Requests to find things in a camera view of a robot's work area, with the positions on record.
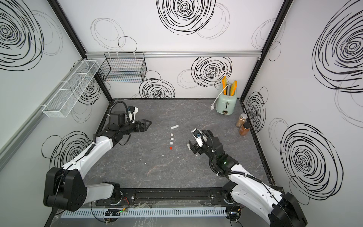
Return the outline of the spice jar silver lid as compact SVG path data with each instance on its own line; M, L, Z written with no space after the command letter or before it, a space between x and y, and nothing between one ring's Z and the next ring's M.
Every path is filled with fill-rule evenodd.
M247 120L247 114L245 114L245 113L242 113L240 116L239 116L239 119L238 119L238 121L237 121L237 123L236 123L236 126L238 127L238 128L240 128L245 122L246 122L246 120Z

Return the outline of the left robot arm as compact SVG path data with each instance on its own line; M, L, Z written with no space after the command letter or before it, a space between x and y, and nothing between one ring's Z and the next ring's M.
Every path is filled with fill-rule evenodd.
M91 167L116 144L123 136L145 132L151 121L136 120L138 108L128 106L122 100L114 102L108 111L108 124L79 155L61 167L51 168L45 178L43 204L58 209L77 211L84 204L98 200L111 200L118 205L123 197L118 183L102 182L85 185L84 178Z

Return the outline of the mint green toaster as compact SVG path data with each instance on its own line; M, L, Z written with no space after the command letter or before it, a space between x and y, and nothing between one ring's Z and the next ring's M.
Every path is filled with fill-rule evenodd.
M234 90L233 96L231 96L233 83L227 83L226 88L221 86L221 89L223 89L223 91L216 100L216 111L223 115L231 115L234 112L237 103L237 89Z

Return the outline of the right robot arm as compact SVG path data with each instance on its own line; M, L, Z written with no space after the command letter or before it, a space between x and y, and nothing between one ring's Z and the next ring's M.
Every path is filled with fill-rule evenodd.
M213 173L229 180L223 188L227 203L236 202L247 207L271 227L307 226L307 218L291 193L284 194L250 174L224 151L219 138L210 130L193 129L191 133L196 142L189 142L189 150L205 154Z

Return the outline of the white mesh shelf basket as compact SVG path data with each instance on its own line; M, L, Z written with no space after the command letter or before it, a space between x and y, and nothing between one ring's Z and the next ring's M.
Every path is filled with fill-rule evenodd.
M80 100L99 69L96 60L81 60L75 64L61 82L60 88L48 101L42 113L49 118L66 118Z

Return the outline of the spice jar black lid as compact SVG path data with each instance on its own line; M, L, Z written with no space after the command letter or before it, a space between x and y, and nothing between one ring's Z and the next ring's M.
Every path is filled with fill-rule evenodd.
M250 131L251 126L248 122L245 122L239 129L239 134L241 136L245 136L248 134L248 132Z

